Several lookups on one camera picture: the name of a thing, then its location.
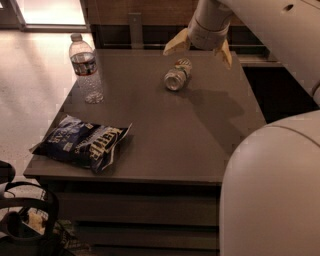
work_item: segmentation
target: black snack bag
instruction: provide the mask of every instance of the black snack bag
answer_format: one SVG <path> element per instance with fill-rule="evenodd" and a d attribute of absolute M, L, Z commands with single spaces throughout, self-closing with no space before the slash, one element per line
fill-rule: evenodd
<path fill-rule="evenodd" d="M 33 154 L 71 162 L 100 173 L 113 162 L 114 148 L 128 133 L 128 128 L 115 128 L 85 123 L 67 115 Z"/>

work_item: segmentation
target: bottle cap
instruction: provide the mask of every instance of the bottle cap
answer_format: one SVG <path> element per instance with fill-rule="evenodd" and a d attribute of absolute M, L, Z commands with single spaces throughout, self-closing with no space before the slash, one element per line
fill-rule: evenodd
<path fill-rule="evenodd" d="M 79 42 L 82 41 L 82 35 L 80 33 L 73 33 L 71 35 L 72 42 Z"/>

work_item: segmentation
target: clear bottle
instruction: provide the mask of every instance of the clear bottle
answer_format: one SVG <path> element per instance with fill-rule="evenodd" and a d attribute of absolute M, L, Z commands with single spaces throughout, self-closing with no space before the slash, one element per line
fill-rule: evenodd
<path fill-rule="evenodd" d="M 179 59 L 174 68 L 170 69 L 164 77 L 166 87 L 171 91 L 179 91 L 190 77 L 191 61 L 187 58 Z"/>
<path fill-rule="evenodd" d="M 80 33 L 71 35 L 72 44 L 69 57 L 77 75 L 77 82 L 87 103 L 99 103 L 103 100 L 103 89 L 96 63 L 96 57 L 90 45 L 82 39 Z"/>

